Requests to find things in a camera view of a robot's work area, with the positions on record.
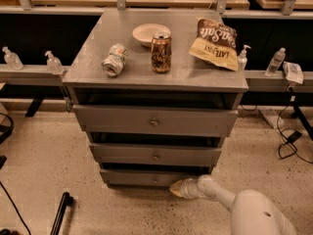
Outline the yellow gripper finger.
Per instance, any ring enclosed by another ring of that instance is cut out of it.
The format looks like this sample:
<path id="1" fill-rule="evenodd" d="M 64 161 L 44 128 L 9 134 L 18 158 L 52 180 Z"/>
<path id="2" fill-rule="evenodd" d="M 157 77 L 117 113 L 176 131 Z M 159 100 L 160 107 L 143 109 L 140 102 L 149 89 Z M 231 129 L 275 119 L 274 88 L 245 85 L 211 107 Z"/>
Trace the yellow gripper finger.
<path id="1" fill-rule="evenodd" d="M 182 194 L 181 194 L 181 185 L 182 185 L 182 180 L 179 180 L 179 181 L 173 183 L 173 184 L 169 187 L 169 191 L 170 191 L 173 195 L 182 198 Z"/>

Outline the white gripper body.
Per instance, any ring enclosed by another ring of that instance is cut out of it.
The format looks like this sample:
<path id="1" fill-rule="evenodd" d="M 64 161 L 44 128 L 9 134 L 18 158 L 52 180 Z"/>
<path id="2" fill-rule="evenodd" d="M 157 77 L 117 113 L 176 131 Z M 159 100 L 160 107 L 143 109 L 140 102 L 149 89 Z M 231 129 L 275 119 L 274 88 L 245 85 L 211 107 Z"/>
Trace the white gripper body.
<path id="1" fill-rule="evenodd" d="M 201 195 L 198 188 L 198 181 L 193 178 L 188 178 L 182 181 L 180 186 L 180 194 L 184 199 L 195 199 Z"/>

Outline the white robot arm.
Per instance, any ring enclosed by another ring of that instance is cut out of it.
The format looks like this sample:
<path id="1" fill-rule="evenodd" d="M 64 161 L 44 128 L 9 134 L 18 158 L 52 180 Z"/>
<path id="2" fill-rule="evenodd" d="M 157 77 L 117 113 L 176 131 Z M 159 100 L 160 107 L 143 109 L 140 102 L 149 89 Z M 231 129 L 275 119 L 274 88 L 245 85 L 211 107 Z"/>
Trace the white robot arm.
<path id="1" fill-rule="evenodd" d="M 210 175 L 179 180 L 169 190 L 180 198 L 220 203 L 230 213 L 231 235 L 297 235 L 285 215 L 258 191 L 246 189 L 235 194 Z"/>

